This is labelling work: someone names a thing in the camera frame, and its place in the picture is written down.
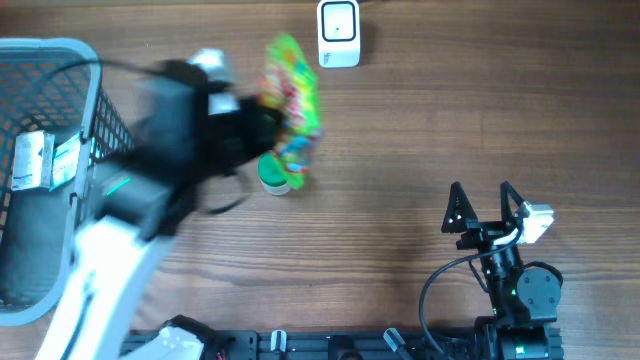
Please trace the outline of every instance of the small package in basket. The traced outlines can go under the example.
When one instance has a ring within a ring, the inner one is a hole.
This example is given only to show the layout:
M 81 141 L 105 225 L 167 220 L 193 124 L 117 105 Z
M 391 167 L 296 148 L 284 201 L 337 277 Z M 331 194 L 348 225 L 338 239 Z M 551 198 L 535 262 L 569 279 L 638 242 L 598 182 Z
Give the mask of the small package in basket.
M 16 137 L 11 190 L 49 188 L 54 139 L 53 134 L 42 130 Z

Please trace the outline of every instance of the plastic crate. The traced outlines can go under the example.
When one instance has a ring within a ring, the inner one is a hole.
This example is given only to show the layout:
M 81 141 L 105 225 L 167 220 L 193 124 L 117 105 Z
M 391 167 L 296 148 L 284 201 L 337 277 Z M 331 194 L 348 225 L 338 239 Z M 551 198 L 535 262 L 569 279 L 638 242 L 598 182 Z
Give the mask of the plastic crate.
M 24 95 L 33 80 L 96 52 L 75 39 L 0 39 L 0 326 L 29 323 L 58 302 L 66 283 L 73 233 L 86 216 L 95 160 L 132 139 L 101 88 L 102 69 L 69 69 Z M 45 130 L 56 146 L 80 132 L 73 181 L 45 189 L 11 191 L 15 137 Z

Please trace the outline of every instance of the colorful snack package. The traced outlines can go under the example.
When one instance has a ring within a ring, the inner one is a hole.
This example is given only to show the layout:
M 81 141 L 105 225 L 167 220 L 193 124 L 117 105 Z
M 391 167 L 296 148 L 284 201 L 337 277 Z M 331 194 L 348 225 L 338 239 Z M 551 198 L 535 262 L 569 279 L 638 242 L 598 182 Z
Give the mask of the colorful snack package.
M 261 105 L 285 115 L 273 157 L 293 189 L 304 185 L 314 149 L 322 135 L 316 75 L 302 50 L 288 34 L 267 46 L 265 71 L 259 83 Z

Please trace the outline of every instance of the wooden surface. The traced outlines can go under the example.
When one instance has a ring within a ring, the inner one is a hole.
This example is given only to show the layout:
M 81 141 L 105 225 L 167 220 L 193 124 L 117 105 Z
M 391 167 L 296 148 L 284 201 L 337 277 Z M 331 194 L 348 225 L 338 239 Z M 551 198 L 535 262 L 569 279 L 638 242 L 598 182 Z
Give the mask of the wooden surface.
M 194 214 L 133 327 L 184 314 L 214 328 L 418 326 L 418 294 L 463 254 L 441 234 L 459 180 L 482 219 L 498 186 L 550 203 L 556 222 L 526 261 L 565 275 L 558 307 L 568 359 L 640 351 L 640 6 L 425 1 L 362 6 L 359 67 L 314 65 L 326 137 L 309 186 L 259 188 L 216 218 Z M 147 64 L 219 47 L 242 92 L 264 45 L 288 31 L 316 63 L 315 5 L 0 10 L 0 35 L 81 38 L 104 58 Z M 105 75 L 118 105 L 124 85 Z M 203 185 L 202 207 L 237 196 Z M 491 313 L 469 269 L 427 299 L 434 325 Z M 0 357 L 31 358 L 48 319 L 0 329 Z

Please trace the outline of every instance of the white device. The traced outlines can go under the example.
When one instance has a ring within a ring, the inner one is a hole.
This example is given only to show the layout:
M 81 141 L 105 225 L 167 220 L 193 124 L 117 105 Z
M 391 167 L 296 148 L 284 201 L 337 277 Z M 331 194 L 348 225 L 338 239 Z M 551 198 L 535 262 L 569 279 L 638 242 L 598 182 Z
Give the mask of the white device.
M 355 0 L 318 4 L 318 61 L 325 68 L 353 67 L 360 62 L 360 8 Z

